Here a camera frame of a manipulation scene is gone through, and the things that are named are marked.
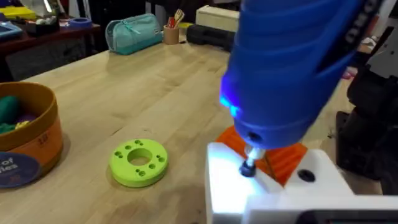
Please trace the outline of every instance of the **wooden tabletop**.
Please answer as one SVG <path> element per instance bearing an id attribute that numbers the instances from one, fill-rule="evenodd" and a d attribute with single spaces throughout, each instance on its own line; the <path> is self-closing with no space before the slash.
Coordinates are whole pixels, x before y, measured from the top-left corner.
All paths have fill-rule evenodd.
<path id="1" fill-rule="evenodd" d="M 103 52 L 28 79 L 57 95 L 65 147 L 43 179 L 0 191 L 0 223 L 206 223 L 205 155 L 233 121 L 218 103 L 229 54 L 210 46 L 159 44 L 122 56 Z M 333 158 L 338 110 L 349 111 L 349 81 L 304 137 Z M 129 189 L 111 177 L 114 148 L 134 138 L 163 144 L 165 177 Z"/>

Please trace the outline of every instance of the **pencil cup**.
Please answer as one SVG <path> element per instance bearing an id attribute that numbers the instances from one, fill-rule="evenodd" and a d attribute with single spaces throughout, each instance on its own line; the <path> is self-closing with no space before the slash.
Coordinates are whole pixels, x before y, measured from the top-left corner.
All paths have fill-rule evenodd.
<path id="1" fill-rule="evenodd" d="M 164 43 L 165 44 L 178 44 L 179 43 L 179 36 L 180 36 L 180 29 L 178 27 L 169 28 L 167 26 L 163 26 L 164 31 Z"/>

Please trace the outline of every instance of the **green disc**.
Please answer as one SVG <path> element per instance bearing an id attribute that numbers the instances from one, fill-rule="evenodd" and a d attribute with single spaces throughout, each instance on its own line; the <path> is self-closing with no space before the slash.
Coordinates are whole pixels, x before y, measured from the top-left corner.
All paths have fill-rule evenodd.
<path id="1" fill-rule="evenodd" d="M 141 166 L 131 163 L 144 158 Z M 121 144 L 112 153 L 109 161 L 113 177 L 127 187 L 145 187 L 156 183 L 166 173 L 168 163 L 164 147 L 150 139 L 134 139 Z"/>

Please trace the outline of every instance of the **label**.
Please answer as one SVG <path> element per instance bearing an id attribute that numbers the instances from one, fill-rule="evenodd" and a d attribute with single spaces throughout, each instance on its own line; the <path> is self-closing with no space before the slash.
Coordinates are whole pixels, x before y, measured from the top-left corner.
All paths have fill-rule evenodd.
<path id="1" fill-rule="evenodd" d="M 0 152 L 0 188 L 18 187 L 34 180 L 40 173 L 40 164 L 34 158 Z"/>

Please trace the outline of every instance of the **blue led light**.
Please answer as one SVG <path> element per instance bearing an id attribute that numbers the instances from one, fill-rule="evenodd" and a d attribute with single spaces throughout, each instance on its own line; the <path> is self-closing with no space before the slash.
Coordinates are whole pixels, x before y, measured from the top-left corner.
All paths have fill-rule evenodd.
<path id="1" fill-rule="evenodd" d="M 227 108 L 231 106 L 231 103 L 223 96 L 220 97 L 220 103 Z"/>
<path id="2" fill-rule="evenodd" d="M 229 112 L 231 113 L 232 117 L 236 117 L 236 115 L 238 115 L 240 109 L 237 106 L 232 105 L 232 103 L 229 102 L 224 96 L 220 97 L 220 103 L 229 108 Z"/>
<path id="3" fill-rule="evenodd" d="M 229 111 L 231 112 L 232 117 L 236 117 L 236 115 L 238 115 L 239 112 L 239 108 L 237 108 L 236 106 L 231 106 L 229 108 Z"/>

